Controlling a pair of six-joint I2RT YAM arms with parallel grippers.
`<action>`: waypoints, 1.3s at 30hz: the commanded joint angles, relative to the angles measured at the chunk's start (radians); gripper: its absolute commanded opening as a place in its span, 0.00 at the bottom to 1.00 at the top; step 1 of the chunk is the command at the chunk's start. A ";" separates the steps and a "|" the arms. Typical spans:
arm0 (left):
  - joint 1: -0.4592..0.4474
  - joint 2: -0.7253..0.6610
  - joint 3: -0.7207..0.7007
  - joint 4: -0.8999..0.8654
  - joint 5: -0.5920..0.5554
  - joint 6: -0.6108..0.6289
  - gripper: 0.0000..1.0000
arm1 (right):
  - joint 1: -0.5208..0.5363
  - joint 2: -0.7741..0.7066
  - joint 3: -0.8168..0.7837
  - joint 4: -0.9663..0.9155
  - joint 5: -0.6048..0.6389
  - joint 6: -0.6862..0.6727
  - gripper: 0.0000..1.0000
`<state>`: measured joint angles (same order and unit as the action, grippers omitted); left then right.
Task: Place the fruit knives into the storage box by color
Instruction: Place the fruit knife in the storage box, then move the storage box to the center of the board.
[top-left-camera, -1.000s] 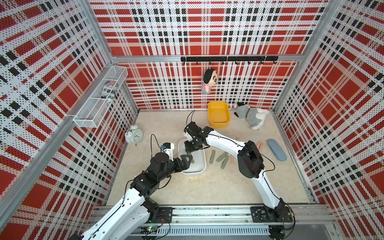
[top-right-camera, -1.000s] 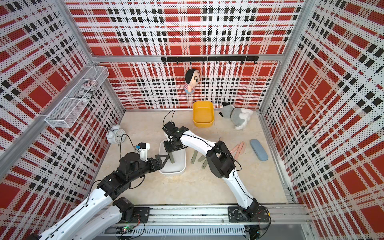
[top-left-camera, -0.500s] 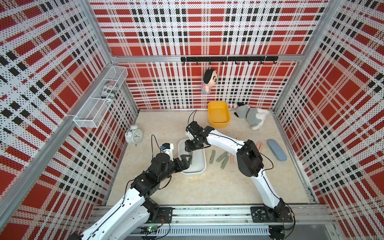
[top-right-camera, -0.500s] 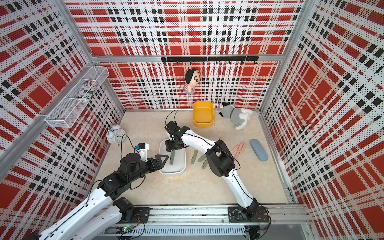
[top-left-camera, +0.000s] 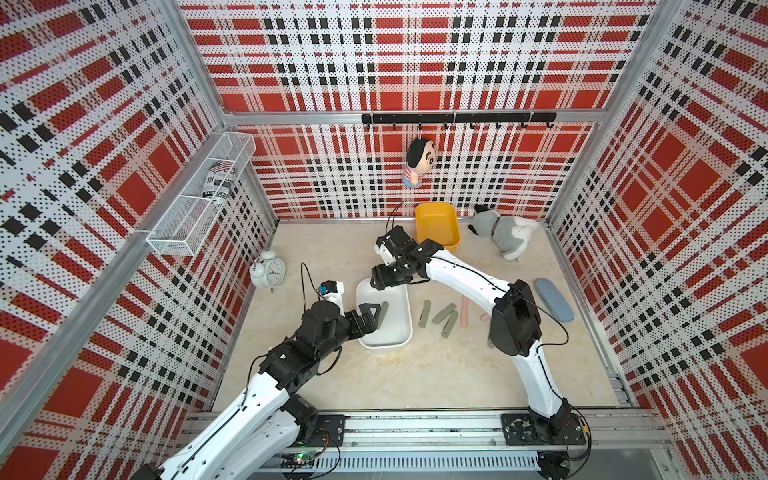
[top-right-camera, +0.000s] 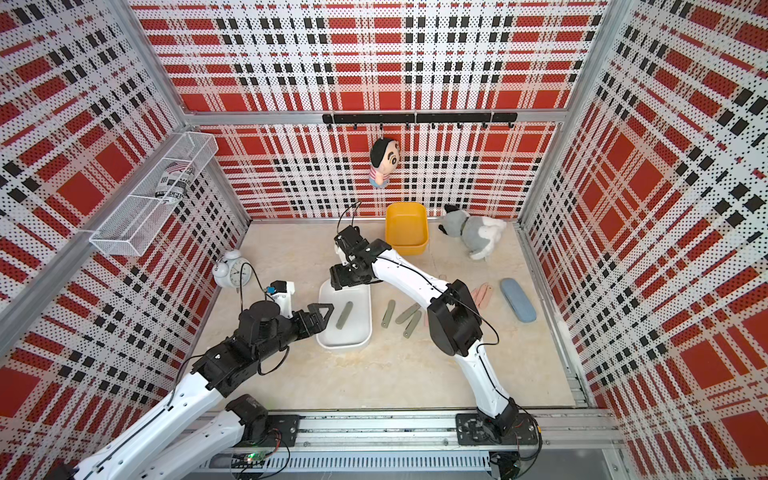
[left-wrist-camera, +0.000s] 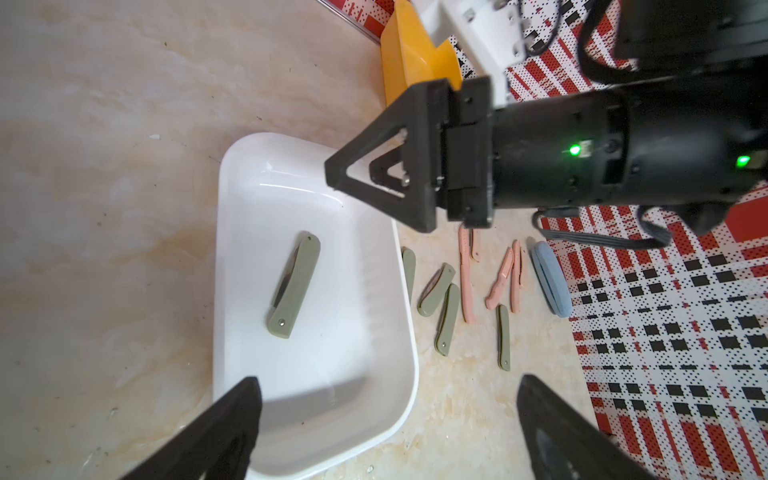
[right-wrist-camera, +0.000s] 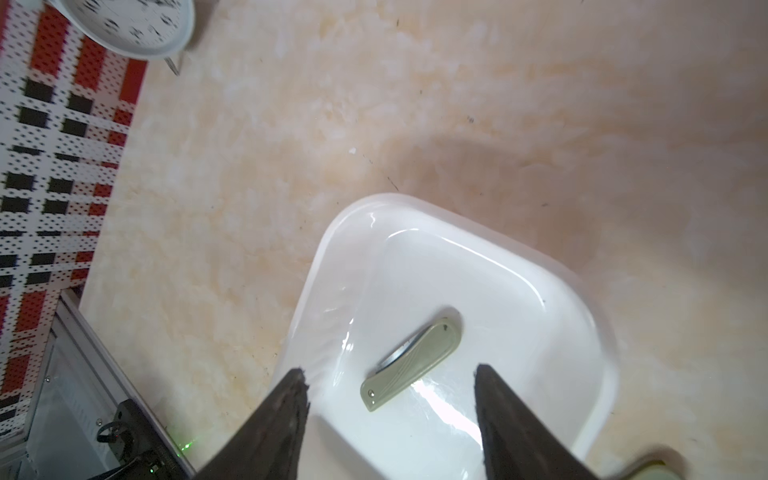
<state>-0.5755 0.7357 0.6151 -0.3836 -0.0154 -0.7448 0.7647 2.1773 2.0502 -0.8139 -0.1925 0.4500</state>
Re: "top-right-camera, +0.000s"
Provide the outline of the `white storage box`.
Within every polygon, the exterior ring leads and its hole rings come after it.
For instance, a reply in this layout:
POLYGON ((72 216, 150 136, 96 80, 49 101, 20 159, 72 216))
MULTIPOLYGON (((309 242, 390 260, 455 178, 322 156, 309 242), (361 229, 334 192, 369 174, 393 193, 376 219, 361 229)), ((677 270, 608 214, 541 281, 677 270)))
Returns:
POLYGON ((316 337, 322 348, 345 353, 368 345, 373 332, 369 285, 335 290, 326 280, 319 289, 319 300, 334 307, 326 329, 316 337))

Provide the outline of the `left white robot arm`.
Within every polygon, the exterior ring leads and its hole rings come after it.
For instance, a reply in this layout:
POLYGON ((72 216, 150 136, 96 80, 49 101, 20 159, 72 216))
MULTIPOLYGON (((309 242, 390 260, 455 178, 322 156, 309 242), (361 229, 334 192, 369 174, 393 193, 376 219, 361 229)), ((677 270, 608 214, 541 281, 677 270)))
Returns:
POLYGON ((251 377, 262 364, 289 352, 292 343, 323 332, 334 311, 313 303, 290 316, 279 304, 261 300, 239 314, 238 327, 183 369, 171 392, 110 443, 76 465, 61 463, 49 479, 179 479, 238 443, 251 427, 263 430, 266 409, 249 395, 227 405, 205 427, 183 431, 251 377))

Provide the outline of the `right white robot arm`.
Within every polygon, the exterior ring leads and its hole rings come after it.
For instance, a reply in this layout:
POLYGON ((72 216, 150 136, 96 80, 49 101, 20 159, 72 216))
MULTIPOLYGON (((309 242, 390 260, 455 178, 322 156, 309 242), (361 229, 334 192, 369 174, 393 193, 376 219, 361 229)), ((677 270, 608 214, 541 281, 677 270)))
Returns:
POLYGON ((338 232, 334 243, 341 259, 330 268, 335 290, 380 281, 426 310, 430 338, 458 364, 473 393, 480 427, 493 442, 511 438, 525 426, 532 429, 537 442, 543 441, 535 417, 517 404, 497 378, 483 340, 485 319, 464 282, 449 283, 423 272, 383 240, 366 240, 356 226, 338 232))

